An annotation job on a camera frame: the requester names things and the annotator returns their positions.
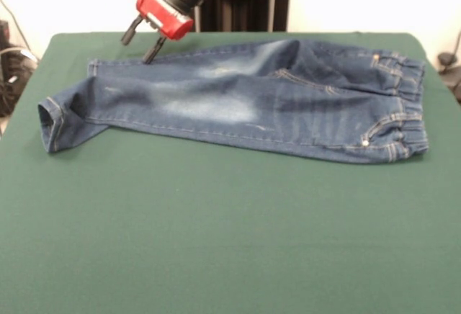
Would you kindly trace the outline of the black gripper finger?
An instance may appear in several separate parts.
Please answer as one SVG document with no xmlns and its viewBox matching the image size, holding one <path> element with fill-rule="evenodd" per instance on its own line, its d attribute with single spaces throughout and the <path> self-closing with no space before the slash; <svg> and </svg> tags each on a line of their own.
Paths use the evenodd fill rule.
<svg viewBox="0 0 461 314">
<path fill-rule="evenodd" d="M 135 36 L 135 33 L 136 33 L 136 29 L 138 27 L 138 25 L 143 21 L 143 18 L 141 15 L 138 15 L 133 21 L 132 23 L 130 24 L 130 26 L 128 27 L 127 31 L 125 32 L 125 34 L 122 36 L 121 38 L 121 43 L 123 45 L 128 45 L 131 40 L 133 39 L 133 37 Z"/>
<path fill-rule="evenodd" d="M 159 37 L 152 48 L 150 48 L 146 54 L 143 56 L 143 62 L 145 64 L 150 64 L 158 55 L 159 51 L 164 46 L 164 43 L 168 40 L 167 37 Z"/>
</svg>

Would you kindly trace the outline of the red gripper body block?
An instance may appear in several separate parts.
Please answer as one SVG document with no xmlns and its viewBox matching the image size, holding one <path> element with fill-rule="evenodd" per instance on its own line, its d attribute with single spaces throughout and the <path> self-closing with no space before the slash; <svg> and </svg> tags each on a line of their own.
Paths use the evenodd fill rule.
<svg viewBox="0 0 461 314">
<path fill-rule="evenodd" d="M 182 14 L 164 0 L 137 0 L 136 9 L 164 37 L 180 40 L 194 24 L 191 17 Z"/>
</svg>

